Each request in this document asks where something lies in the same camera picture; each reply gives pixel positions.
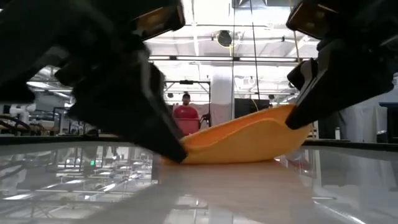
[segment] ceiling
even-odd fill
[[[236,97],[249,97],[259,91],[261,98],[267,98],[266,93],[273,92],[278,103],[286,100],[286,93],[296,93],[289,88],[286,75],[297,64],[295,58],[317,56],[318,41],[300,33],[295,35],[286,28],[288,0],[252,0],[251,4],[248,0],[182,0],[182,3],[186,26],[146,41],[152,54],[150,59],[164,72],[166,80],[210,81],[213,70],[224,67],[234,77],[231,84]],[[232,39],[227,47],[218,41],[221,30]],[[178,56],[190,58],[180,60]],[[44,68],[34,77],[40,82],[30,85],[36,91],[52,90],[68,101],[70,89],[55,81],[56,71],[57,68]],[[188,88],[169,84],[168,88],[170,93],[192,91],[197,102],[208,101],[208,89],[200,85]]]

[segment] fluorescent light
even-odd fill
[[[258,93],[250,92],[250,91],[236,91],[234,94],[258,95]],[[291,93],[278,93],[278,92],[260,92],[260,95],[292,95],[292,94]]]
[[[336,200],[334,197],[312,197],[314,200]]]
[[[141,176],[141,174],[133,174],[133,175],[130,176],[130,178],[131,178],[131,179],[136,179],[136,178],[138,178],[139,176]]]
[[[42,69],[40,69],[39,73],[41,73],[43,75],[46,75],[46,76],[50,76],[51,75],[51,69],[49,69],[47,67],[46,68],[42,68]]]
[[[177,60],[196,60],[196,61],[232,61],[232,57],[201,57],[201,56],[178,56]]]
[[[293,98],[295,98],[295,97],[297,97],[297,95],[288,97],[287,99],[284,99],[282,102],[283,102],[283,103],[288,102],[289,100],[291,100],[291,99],[293,99]]]
[[[58,185],[58,184],[49,185],[49,186],[44,187],[43,189],[49,189],[49,188],[55,187],[55,186],[57,186],[57,185]]]
[[[15,195],[12,197],[8,197],[8,198],[4,198],[4,200],[19,200],[19,199],[23,199],[23,198],[27,198],[30,197],[30,194],[25,194],[25,195]]]
[[[71,93],[72,90],[49,90],[50,92],[58,92],[58,93]]]
[[[58,167],[65,167],[65,165],[58,165]],[[67,165],[67,167],[75,167],[75,165]]]
[[[104,187],[104,190],[103,191],[109,191],[109,190],[111,190],[112,188],[114,188],[116,186],[116,184],[109,184],[108,186],[106,186],[106,187]]]
[[[149,60],[170,60],[169,56],[149,56]]]
[[[186,90],[185,91],[182,91],[182,90],[180,90],[180,91],[177,91],[177,90],[175,90],[175,91],[170,91],[170,90],[167,90],[167,91],[164,91],[164,93],[175,93],[175,94],[184,94],[186,92]],[[206,91],[188,91],[189,92],[189,94],[208,94],[208,92],[206,92]]]
[[[245,61],[245,62],[296,62],[297,59],[296,58],[273,58],[273,57],[241,57],[239,58],[240,61]]]
[[[83,183],[84,180],[71,180],[66,182],[66,184],[79,184],[79,183]]]
[[[41,83],[41,82],[27,82],[28,85],[36,87],[36,88],[50,88],[50,85]]]
[[[66,95],[66,94],[63,94],[63,93],[57,93],[57,92],[54,92],[54,94],[55,95],[58,95],[58,96],[61,96],[61,97],[64,97],[64,98],[70,98],[68,95]]]

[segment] ceiling light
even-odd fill
[[[241,57],[239,58],[240,61],[244,62],[296,62],[296,58],[273,58],[273,57]]]
[[[177,60],[194,60],[194,61],[232,61],[232,57],[202,57],[202,56],[178,56]]]
[[[58,184],[49,185],[49,186],[44,187],[43,189],[49,189],[49,188],[55,187],[55,186],[57,186],[57,185],[58,185]]]
[[[37,88],[50,88],[51,86],[48,84],[44,84],[41,82],[27,82],[28,85],[37,87]]]
[[[133,174],[133,175],[131,175],[129,178],[130,179],[137,179],[137,178],[139,178],[141,176],[141,174]]]
[[[62,97],[64,97],[64,98],[70,98],[68,95],[66,95],[66,94],[63,94],[63,93],[57,93],[57,92],[54,92],[54,94],[55,95],[58,95],[58,96],[62,96]]]
[[[30,196],[32,196],[32,195],[30,195],[30,194],[15,195],[15,196],[12,196],[12,197],[4,198],[4,200],[19,200],[19,199],[27,198],[27,197],[30,197]]]
[[[149,56],[149,60],[170,60],[169,56]]]
[[[50,76],[51,75],[51,69],[49,68],[42,68],[40,69],[39,73],[46,75],[46,76]]]
[[[104,187],[103,191],[107,192],[109,190],[111,190],[112,188],[114,188],[116,186],[116,184],[109,184],[108,186]]]
[[[66,184],[79,184],[79,183],[83,183],[84,180],[71,180],[66,182]]]
[[[70,93],[72,90],[49,90],[50,92],[58,92],[58,93]]]
[[[236,91],[235,94],[248,94],[248,95],[258,95],[256,92],[251,92],[251,91]],[[291,93],[278,93],[278,92],[260,92],[260,95],[292,95]]]
[[[293,99],[293,98],[295,98],[295,97],[297,97],[297,95],[288,97],[288,98],[284,99],[282,102],[288,102],[289,100],[291,100],[291,99]]]

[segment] reflective tabletop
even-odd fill
[[[0,148],[1,224],[398,223],[394,152],[302,146],[255,164],[164,166],[128,144],[23,147],[34,150]]]

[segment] man in red shirt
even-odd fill
[[[188,93],[185,93],[182,96],[182,105],[173,111],[173,117],[182,119],[199,119],[198,111],[189,105],[190,102],[191,96]]]

